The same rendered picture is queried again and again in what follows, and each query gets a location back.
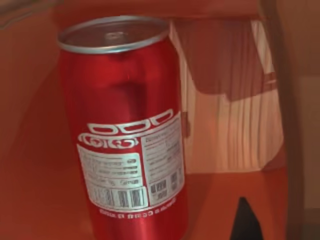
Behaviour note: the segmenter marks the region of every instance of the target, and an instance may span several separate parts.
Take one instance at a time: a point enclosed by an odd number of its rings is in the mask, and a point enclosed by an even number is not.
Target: black pointed object
[[[264,240],[260,223],[245,197],[240,197],[230,240]]]

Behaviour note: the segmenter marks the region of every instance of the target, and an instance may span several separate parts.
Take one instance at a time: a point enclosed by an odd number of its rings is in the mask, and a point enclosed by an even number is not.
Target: can body
[[[179,60],[168,37],[61,50],[60,75],[98,240],[180,240],[188,227]]]

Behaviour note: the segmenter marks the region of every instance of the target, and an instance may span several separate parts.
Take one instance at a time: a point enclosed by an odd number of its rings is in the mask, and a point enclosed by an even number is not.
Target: can top
[[[120,53],[163,40],[169,24],[146,16],[111,16],[83,22],[58,35],[59,46],[80,54]]]

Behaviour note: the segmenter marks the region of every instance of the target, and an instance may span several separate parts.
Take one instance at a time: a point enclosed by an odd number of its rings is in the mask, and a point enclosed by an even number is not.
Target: silver rim
[[[67,34],[85,27],[89,27],[96,24],[104,24],[104,23],[117,22],[117,21],[134,21],[134,20],[153,22],[158,25],[165,26],[166,30],[162,31],[158,35],[155,35],[145,40],[117,45],[117,46],[85,47],[85,46],[74,46],[74,45],[66,44],[63,42],[64,37]],[[64,30],[63,32],[61,32],[58,35],[57,40],[60,48],[68,52],[79,53],[79,54],[109,54],[109,53],[120,53],[120,52],[125,52],[129,50],[146,47],[148,45],[151,45],[163,40],[168,36],[168,34],[169,34],[168,22],[159,18],[148,17],[148,16],[111,16],[111,17],[98,18],[98,19],[86,21],[86,22],[71,26],[66,30]]]

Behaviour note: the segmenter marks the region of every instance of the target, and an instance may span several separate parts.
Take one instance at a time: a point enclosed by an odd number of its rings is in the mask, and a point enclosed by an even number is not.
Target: aluminum can
[[[97,240],[188,227],[178,54],[166,21],[114,16],[58,36],[60,77]]]

